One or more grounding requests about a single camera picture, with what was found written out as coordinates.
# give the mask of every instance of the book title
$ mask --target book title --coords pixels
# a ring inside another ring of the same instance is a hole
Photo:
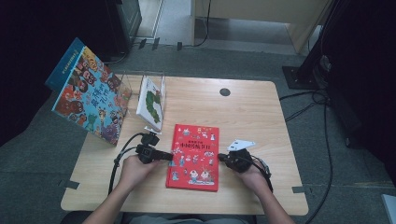
[[[207,144],[204,144],[204,142],[193,141],[193,140],[189,140],[189,142],[187,142],[187,143],[181,143],[180,146],[184,147],[184,148],[190,148],[190,149],[206,149],[206,150],[210,149],[210,146]]]
[[[67,69],[70,67],[70,64],[74,61],[76,56],[79,54],[79,52],[75,49],[72,57],[70,57],[69,62],[67,62],[66,66],[64,67],[64,70],[62,71],[62,74],[66,73]]]
[[[97,107],[99,104],[105,104],[108,101],[109,90],[106,86],[101,83],[98,88],[95,88],[93,91],[93,98],[91,103],[93,106]]]

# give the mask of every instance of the white book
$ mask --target white book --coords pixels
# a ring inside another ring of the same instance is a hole
[[[156,132],[163,127],[164,92],[162,91],[164,91],[163,84],[160,89],[149,77],[143,76],[136,115],[145,120]]]

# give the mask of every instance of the black equipment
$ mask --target black equipment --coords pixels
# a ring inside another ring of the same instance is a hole
[[[237,150],[237,151],[230,151],[228,155],[219,153],[218,158],[220,161],[224,161],[226,166],[238,173],[244,173],[246,172],[251,165],[254,165],[259,169],[260,173],[262,173],[262,176],[265,178],[267,181],[268,187],[272,192],[274,192],[270,177],[270,169],[265,162],[257,157],[254,157],[256,160],[258,160],[264,169],[262,169],[260,166],[258,166],[254,160],[252,159],[252,156],[250,153],[245,149]]]
[[[142,139],[140,140],[142,144],[137,145],[137,147],[127,148],[129,143],[138,135],[142,136]],[[156,136],[156,133],[137,133],[132,136],[128,142],[126,142],[120,154],[114,160],[113,172],[111,173],[110,184],[108,186],[108,194],[110,194],[113,190],[114,177],[116,175],[117,168],[120,166],[120,160],[122,156],[131,149],[136,148],[135,152],[137,153],[137,157],[144,164],[158,160],[171,161],[173,159],[173,155],[171,153],[163,152],[154,148],[159,141],[160,139]]]

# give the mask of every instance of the book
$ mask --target book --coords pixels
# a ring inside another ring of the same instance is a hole
[[[219,128],[176,124],[166,187],[219,189]]]
[[[131,88],[78,38],[46,85],[60,93],[53,112],[113,145],[118,143]]]
[[[155,132],[159,132],[163,127],[164,86],[164,76],[161,88],[148,76],[142,77],[136,115],[145,120]]]

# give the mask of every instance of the round hole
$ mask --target round hole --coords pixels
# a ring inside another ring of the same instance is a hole
[[[220,94],[222,96],[229,96],[231,94],[231,92],[227,88],[223,88],[223,89],[220,90]]]

